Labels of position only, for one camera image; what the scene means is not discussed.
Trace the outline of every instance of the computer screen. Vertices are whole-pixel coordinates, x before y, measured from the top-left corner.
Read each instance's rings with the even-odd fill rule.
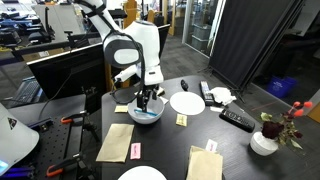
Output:
[[[101,96],[106,93],[101,43],[31,61],[27,65],[48,99],[86,94],[87,110],[93,112],[100,108]]]

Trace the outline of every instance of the desk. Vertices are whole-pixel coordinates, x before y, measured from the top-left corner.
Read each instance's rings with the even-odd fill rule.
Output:
[[[65,117],[71,114],[76,114],[84,110],[85,99],[86,99],[85,95],[78,95],[78,96],[72,96],[68,98],[53,100],[49,102],[47,106],[44,108],[42,115],[40,116],[40,119],[46,119],[48,117],[52,117],[55,122],[54,126],[60,125],[61,124],[60,119],[62,117]],[[39,103],[39,104],[21,106],[21,107],[9,109],[9,111],[12,113],[13,116],[15,116],[24,124],[30,124],[30,123],[36,122],[39,119],[39,114],[44,104],[45,103]],[[65,157],[63,158],[71,157],[71,155],[74,155],[80,151],[81,136],[82,136],[82,126],[72,126],[72,128],[70,127],[69,135],[66,134],[66,137],[69,139],[68,139],[68,144],[66,145],[66,150],[64,153]],[[44,149],[45,146],[46,146],[45,143],[42,143],[41,150]],[[51,165],[53,165],[53,163],[58,163],[60,161],[62,161],[62,159],[57,160],[57,162],[52,162]],[[75,167],[76,165],[75,166],[72,165],[66,168],[65,173],[63,173],[62,175],[63,179],[76,179],[77,168]],[[38,164],[36,168],[37,170],[39,170],[37,179],[45,179],[44,175],[48,167],[45,165],[41,166],[40,164]],[[59,178],[61,177],[57,176],[50,179],[54,180]]]
[[[188,83],[190,92],[200,95],[199,82],[205,78],[186,76],[162,83],[164,98],[169,100],[174,93],[183,91],[181,79]],[[103,163],[102,179],[118,179],[133,167],[147,165],[158,169],[168,180],[183,180],[187,174],[191,145],[205,148],[208,139],[218,143],[217,151],[224,158],[223,174],[227,180],[316,179],[302,158],[286,147],[267,157],[253,152],[249,146],[253,133],[221,120],[219,113],[209,107],[199,115],[188,116],[188,126],[182,127],[175,124],[177,112],[170,102],[166,104],[162,117],[151,125],[134,123],[129,114],[114,113],[115,106],[109,94],[102,97],[102,137],[105,138],[112,123],[134,124],[131,143],[141,142],[142,158],[130,160],[128,155],[124,164]],[[229,104],[229,109],[253,120],[234,103]],[[256,121],[255,131],[259,131],[260,127]]]

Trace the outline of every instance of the black curtain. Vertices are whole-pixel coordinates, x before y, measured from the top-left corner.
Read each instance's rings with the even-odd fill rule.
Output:
[[[304,0],[227,0],[209,65],[244,89],[281,39]]]

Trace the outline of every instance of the office chair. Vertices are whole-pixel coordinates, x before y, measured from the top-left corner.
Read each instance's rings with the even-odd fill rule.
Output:
[[[54,39],[55,32],[48,23],[48,11],[49,11],[49,8],[46,7],[45,8],[45,27],[46,27],[46,29],[44,29],[42,26],[42,28],[39,32],[31,33],[29,35],[28,40],[32,44],[49,43]]]

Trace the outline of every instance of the brown paper napkin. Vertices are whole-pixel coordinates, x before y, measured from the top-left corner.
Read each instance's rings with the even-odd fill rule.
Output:
[[[187,180],[221,180],[223,157],[191,146]]]
[[[125,162],[134,125],[111,124],[96,161]]]

